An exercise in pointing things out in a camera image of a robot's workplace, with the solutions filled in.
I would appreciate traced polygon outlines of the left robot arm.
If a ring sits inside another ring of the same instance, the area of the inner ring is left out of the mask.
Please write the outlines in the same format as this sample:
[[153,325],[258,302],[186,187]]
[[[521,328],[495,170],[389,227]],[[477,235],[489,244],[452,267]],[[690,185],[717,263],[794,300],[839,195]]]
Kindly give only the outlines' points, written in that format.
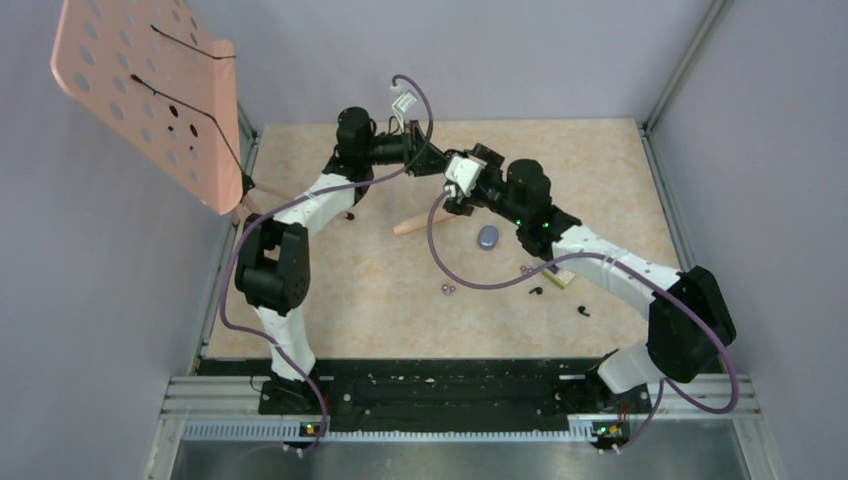
[[311,239],[364,197],[374,166],[398,164],[411,176],[429,176],[443,173],[448,162],[418,122],[399,133],[378,133],[365,109],[349,107],[338,116],[332,156],[298,204],[267,220],[250,217],[252,230],[238,254],[234,283],[271,339],[272,372],[288,380],[282,398],[295,412],[314,410],[321,397],[318,383],[306,377],[316,362],[302,307],[311,282]]

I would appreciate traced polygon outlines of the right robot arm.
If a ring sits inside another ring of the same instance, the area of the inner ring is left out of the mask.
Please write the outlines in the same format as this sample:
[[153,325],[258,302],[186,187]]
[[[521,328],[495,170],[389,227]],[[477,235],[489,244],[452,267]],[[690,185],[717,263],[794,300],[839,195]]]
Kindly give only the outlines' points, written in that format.
[[647,321],[636,344],[607,355],[586,385],[589,404],[612,412],[627,391],[670,379],[691,382],[716,358],[724,358],[737,332],[715,276],[656,264],[593,232],[555,206],[541,164],[501,155],[477,144],[450,151],[444,172],[451,213],[485,208],[516,228],[521,247],[544,267],[580,276],[624,301]]

